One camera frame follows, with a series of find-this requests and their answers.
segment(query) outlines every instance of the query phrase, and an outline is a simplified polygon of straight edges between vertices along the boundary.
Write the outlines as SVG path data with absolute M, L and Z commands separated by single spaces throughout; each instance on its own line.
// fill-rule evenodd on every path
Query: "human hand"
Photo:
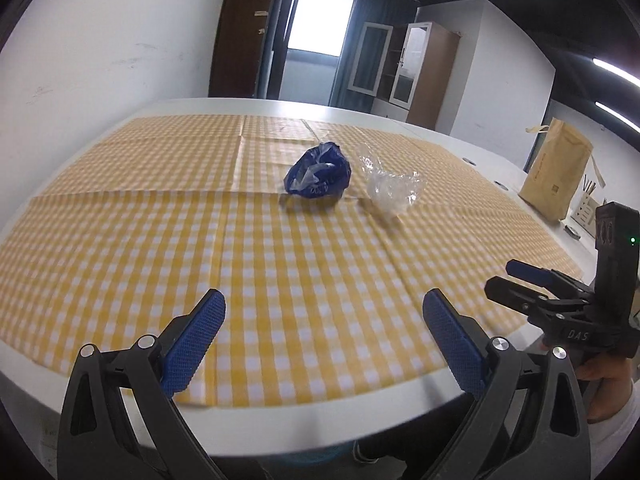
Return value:
M 587 422 L 607 420 L 624 408 L 633 392 L 631 359 L 598 354 L 575 369 L 581 381 L 602 379 L 587 412 Z

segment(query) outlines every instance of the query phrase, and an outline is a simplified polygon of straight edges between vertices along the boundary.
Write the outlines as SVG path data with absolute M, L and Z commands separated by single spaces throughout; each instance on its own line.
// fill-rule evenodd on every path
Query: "metal screw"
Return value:
M 140 348 L 149 348 L 154 345 L 156 342 L 156 338 L 152 335 L 143 335 L 140 339 L 138 339 L 138 346 Z
M 84 345 L 81 349 L 80 349 L 80 355 L 82 357 L 89 357 L 90 355 L 92 355 L 94 353 L 94 346 L 93 345 Z
M 566 351 L 559 346 L 554 346 L 553 353 L 558 359 L 564 359 L 566 357 Z
M 491 341 L 494 348 L 497 350 L 506 350 L 509 348 L 509 342 L 503 337 L 497 337 L 493 341 Z

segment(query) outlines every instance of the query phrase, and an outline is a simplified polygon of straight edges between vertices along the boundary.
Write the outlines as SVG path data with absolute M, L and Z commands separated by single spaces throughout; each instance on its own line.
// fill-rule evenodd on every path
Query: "door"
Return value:
M 398 71 L 391 89 L 389 102 L 409 109 L 414 98 L 415 85 L 422 69 L 422 60 L 427 49 L 431 23 L 411 23 L 407 27 Z
M 274 0 L 225 0 L 211 63 L 209 97 L 253 98 Z
M 378 93 L 392 31 L 393 27 L 381 23 L 365 22 L 362 25 L 347 86 L 349 90 L 373 96 Z

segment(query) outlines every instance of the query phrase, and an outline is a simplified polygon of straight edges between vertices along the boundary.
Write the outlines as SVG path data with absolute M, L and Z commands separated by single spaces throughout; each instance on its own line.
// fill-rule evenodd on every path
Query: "window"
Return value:
M 353 0 L 298 0 L 289 48 L 340 56 Z

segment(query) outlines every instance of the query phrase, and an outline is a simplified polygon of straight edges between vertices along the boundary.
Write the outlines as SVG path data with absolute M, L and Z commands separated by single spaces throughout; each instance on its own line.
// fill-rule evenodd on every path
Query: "person's leg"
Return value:
M 212 456 L 227 480 L 268 480 L 271 476 L 253 458 Z
M 360 452 L 369 459 L 393 456 L 404 462 L 424 457 L 433 462 L 456 433 L 473 405 L 471 394 L 463 394 L 400 426 L 390 428 L 358 441 Z
M 474 403 L 471 394 L 462 394 L 439 408 L 408 422 L 358 441 L 358 449 L 367 459 L 393 456 L 406 463 L 402 480 L 419 480 L 437 460 L 455 435 Z M 499 463 L 509 444 L 502 427 L 487 458 L 491 468 Z

